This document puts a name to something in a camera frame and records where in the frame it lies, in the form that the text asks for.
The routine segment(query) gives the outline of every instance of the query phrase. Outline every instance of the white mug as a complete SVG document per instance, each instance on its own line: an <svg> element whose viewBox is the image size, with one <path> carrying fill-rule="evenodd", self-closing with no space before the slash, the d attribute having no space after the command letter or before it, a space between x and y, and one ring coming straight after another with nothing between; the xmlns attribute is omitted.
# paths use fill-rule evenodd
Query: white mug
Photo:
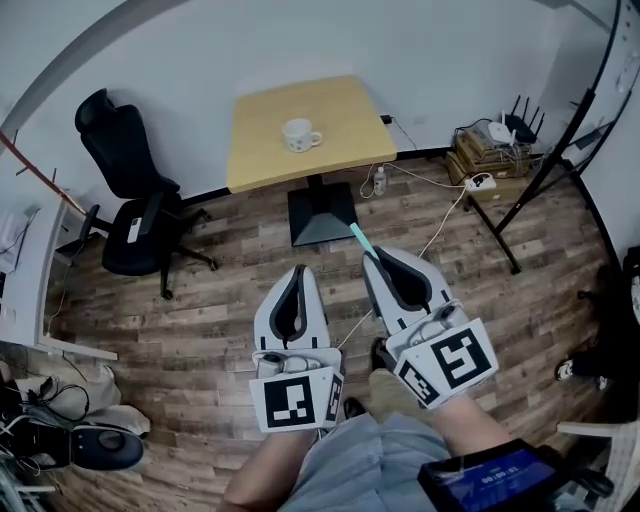
<svg viewBox="0 0 640 512"><path fill-rule="evenodd" d="M308 119L287 121L282 127L282 133L287 147L294 153L309 151L322 142L322 134L311 131L311 121Z"/></svg>

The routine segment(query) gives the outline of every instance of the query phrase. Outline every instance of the blue screen display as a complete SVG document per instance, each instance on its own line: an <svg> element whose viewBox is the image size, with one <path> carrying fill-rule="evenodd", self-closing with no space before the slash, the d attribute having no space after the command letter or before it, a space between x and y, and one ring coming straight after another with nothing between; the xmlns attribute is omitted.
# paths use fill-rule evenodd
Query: blue screen display
<svg viewBox="0 0 640 512"><path fill-rule="evenodd" d="M555 470L521 449L455 472L438 471L434 476L446 486L468 512L481 512L543 482Z"/></svg>

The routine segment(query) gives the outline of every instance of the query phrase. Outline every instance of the headrest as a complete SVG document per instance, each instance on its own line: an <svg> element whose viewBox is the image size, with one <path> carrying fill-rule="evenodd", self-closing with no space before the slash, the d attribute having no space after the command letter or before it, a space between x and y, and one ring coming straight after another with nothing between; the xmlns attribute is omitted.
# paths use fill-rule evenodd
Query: headrest
<svg viewBox="0 0 640 512"><path fill-rule="evenodd" d="M94 92L82 104L76 111L76 130L80 133L86 132L92 125L102 122L107 117L117 114L111 100L107 97L107 90L100 89Z"/></svg>

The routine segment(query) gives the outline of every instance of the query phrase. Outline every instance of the cardboard box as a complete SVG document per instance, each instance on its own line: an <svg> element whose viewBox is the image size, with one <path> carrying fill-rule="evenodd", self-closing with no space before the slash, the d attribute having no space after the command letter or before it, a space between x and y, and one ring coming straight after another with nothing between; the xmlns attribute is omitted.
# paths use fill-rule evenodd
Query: cardboard box
<svg viewBox="0 0 640 512"><path fill-rule="evenodd" d="M497 152L495 158L483 158L473 147L467 132L461 133L456 139L456 152L468 174L475 175L481 172L488 172L495 177L506 178L512 176L522 177L528 172L531 165L528 153L522 155L521 165L516 165L515 162L502 157L498 150L492 150L492 154L493 151Z"/></svg>
<svg viewBox="0 0 640 512"><path fill-rule="evenodd" d="M449 179L453 185L463 185L470 175L465 172L455 153L447 153L445 165L449 171ZM496 188L470 192L478 201L516 201L529 183L524 178L496 178Z"/></svg>

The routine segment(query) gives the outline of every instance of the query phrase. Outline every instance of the chair armrest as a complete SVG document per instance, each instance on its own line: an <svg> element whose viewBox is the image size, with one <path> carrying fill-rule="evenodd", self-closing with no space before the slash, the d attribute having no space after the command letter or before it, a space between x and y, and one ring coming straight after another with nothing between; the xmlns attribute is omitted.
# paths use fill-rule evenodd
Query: chair armrest
<svg viewBox="0 0 640 512"><path fill-rule="evenodd" d="M99 204L94 204L91 207L91 210L87 212L87 216L84 219L82 224L82 229L80 229L80 237L79 240L82 243L86 243L89 239L89 233L91 233L91 228L101 229L103 231L111 231L113 224L107 222L106 220L102 220L98 218L98 211L100 210Z"/></svg>
<svg viewBox="0 0 640 512"><path fill-rule="evenodd" d="M160 206L162 205L162 201L164 201L164 197L163 192L156 192L149 198L147 207L142 214L140 231L138 233L139 236L148 235L151 231L151 228L156 221L156 217L158 216L158 213L160 213Z"/></svg>

